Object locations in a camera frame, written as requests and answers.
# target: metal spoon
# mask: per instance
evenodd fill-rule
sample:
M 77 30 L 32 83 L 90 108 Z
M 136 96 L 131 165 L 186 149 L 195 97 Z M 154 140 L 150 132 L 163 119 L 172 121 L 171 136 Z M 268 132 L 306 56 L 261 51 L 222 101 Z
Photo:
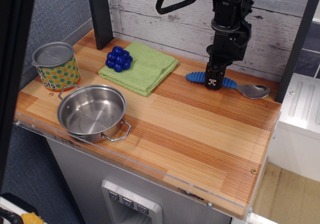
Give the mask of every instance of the metal spoon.
M 185 76 L 185 78 L 194 83 L 205 83 L 205 73 L 204 72 L 192 72 Z M 226 88 L 237 89 L 242 95 L 250 99 L 260 99 L 265 98 L 269 95 L 269 87 L 263 85 L 238 85 L 235 81 L 224 77 L 222 85 Z

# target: metal can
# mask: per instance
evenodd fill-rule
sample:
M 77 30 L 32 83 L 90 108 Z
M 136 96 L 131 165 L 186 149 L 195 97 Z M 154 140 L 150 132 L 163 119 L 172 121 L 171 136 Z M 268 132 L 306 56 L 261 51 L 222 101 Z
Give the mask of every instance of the metal can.
M 32 54 L 32 65 L 44 86 L 52 92 L 60 92 L 62 88 L 80 81 L 74 48 L 67 43 L 51 42 L 40 46 Z

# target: control buttons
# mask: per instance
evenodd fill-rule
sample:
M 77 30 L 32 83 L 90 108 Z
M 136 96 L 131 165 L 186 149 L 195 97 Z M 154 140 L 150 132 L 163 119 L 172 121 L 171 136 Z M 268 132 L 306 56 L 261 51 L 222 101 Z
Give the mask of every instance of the control buttons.
M 110 196 L 110 198 L 112 198 L 113 200 L 119 201 L 119 196 L 118 196 L 118 194 L 116 194 L 116 193 L 114 193 L 114 192 L 112 192 L 112 191 L 110 191 L 110 190 L 109 190 L 109 196 Z
M 130 207 L 130 208 L 134 207 L 134 203 L 132 202 L 132 200 L 129 200 L 124 197 L 122 197 L 122 200 L 123 200 L 123 204 L 125 204 L 127 207 Z
M 138 204 L 138 211 L 139 212 L 141 212 L 141 213 L 143 213 L 143 214 L 145 214 L 145 215 L 149 215 L 149 210 L 148 210 L 148 208 L 146 208 L 146 207 L 144 207 L 144 206 L 142 206 L 142 205 L 139 205 Z

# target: green towel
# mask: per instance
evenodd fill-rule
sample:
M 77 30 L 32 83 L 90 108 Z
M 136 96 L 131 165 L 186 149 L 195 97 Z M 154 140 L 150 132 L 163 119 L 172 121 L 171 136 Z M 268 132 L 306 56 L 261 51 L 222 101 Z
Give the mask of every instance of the green towel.
M 99 70 L 99 75 L 144 97 L 147 97 L 178 63 L 172 56 L 139 42 L 133 42 L 126 50 L 133 58 L 130 69 L 115 72 L 104 66 Z

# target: wooden tabletop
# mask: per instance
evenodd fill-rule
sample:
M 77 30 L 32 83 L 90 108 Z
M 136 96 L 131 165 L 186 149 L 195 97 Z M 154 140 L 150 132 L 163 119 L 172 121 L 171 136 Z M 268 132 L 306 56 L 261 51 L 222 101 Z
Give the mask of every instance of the wooden tabletop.
M 268 86 L 270 95 L 252 100 L 235 89 L 210 90 L 185 78 L 188 73 L 204 71 L 205 63 L 171 54 L 179 64 L 148 97 L 143 97 L 98 75 L 107 53 L 114 46 L 125 48 L 129 44 L 114 39 L 97 50 L 91 31 L 73 46 L 81 87 L 109 85 L 125 96 L 125 120 L 132 126 L 126 139 L 89 144 L 71 138 L 57 120 L 58 93 L 47 90 L 40 77 L 19 93 L 15 119 L 32 125 L 44 136 L 242 218 L 250 207 L 280 111 L 281 104 L 273 101 L 279 85 L 227 70 L 225 76 L 239 85 Z M 124 133 L 125 125 L 115 138 Z

